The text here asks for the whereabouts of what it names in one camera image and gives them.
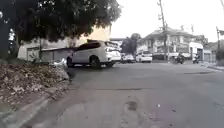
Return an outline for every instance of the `window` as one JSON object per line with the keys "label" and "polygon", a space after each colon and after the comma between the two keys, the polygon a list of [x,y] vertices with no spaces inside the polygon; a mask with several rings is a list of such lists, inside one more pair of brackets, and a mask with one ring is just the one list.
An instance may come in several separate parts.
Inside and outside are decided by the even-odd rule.
{"label": "window", "polygon": [[77,51],[99,48],[100,43],[86,43],[77,48]]}
{"label": "window", "polygon": [[143,54],[150,54],[150,51],[144,51]]}
{"label": "window", "polygon": [[118,44],[113,43],[113,42],[109,42],[109,41],[105,42],[105,45],[106,45],[106,46],[110,46],[110,47],[115,47],[115,48],[118,47]]}
{"label": "window", "polygon": [[142,55],[142,52],[139,52],[139,53],[137,54],[137,56],[139,56],[139,55]]}

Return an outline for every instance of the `house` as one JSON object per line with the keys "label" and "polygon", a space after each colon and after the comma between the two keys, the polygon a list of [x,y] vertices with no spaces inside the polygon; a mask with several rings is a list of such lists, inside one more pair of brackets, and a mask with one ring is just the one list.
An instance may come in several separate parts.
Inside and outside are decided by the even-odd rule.
{"label": "house", "polygon": [[[220,40],[220,47],[224,48],[224,40]],[[218,42],[210,42],[204,46],[204,61],[209,63],[216,62],[216,52]]]}
{"label": "house", "polygon": [[118,50],[121,51],[121,45],[126,38],[110,38],[110,41],[118,45]]}
{"label": "house", "polygon": [[[203,45],[196,41],[195,35],[178,29],[167,27],[165,30],[167,55],[177,56],[179,52],[185,57],[192,58],[195,54],[199,54],[203,59]],[[164,33],[162,29],[155,30],[145,38],[138,41],[137,52],[148,50],[154,54],[164,54]]]}

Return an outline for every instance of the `roof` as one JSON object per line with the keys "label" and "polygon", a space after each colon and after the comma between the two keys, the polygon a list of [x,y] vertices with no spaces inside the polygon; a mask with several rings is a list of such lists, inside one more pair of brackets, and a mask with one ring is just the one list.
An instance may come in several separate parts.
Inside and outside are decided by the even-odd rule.
{"label": "roof", "polygon": [[[192,35],[188,32],[185,32],[185,31],[179,30],[179,29],[172,29],[170,27],[167,27],[165,33],[168,35],[173,35],[173,36],[195,37],[194,35]],[[146,36],[145,39],[160,38],[162,36],[163,36],[163,30],[155,30],[154,32],[152,32],[151,34]]]}

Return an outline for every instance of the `car rear bumper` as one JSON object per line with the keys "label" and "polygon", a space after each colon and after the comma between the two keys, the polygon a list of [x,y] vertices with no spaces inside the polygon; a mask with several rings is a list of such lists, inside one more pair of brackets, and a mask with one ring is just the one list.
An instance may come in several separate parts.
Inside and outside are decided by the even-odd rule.
{"label": "car rear bumper", "polygon": [[152,57],[142,57],[141,61],[152,61]]}
{"label": "car rear bumper", "polygon": [[120,62],[120,61],[121,61],[120,56],[108,56],[106,60],[104,60],[102,63]]}

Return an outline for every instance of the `vegetation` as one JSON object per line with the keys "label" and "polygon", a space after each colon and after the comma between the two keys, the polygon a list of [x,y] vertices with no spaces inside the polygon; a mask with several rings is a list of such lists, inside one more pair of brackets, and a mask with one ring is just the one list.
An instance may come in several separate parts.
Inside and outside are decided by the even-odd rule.
{"label": "vegetation", "polygon": [[121,52],[134,55],[137,50],[137,41],[141,39],[140,34],[133,33],[131,38],[126,38],[121,45]]}
{"label": "vegetation", "polygon": [[116,0],[1,0],[0,11],[0,26],[12,28],[21,45],[21,40],[88,35],[93,26],[106,27],[116,21],[121,7]]}
{"label": "vegetation", "polygon": [[206,46],[209,43],[208,38],[206,38],[204,35],[196,36],[196,41],[201,42],[203,46]]}
{"label": "vegetation", "polygon": [[217,50],[216,52],[216,59],[219,60],[224,60],[224,49],[221,48],[220,50]]}

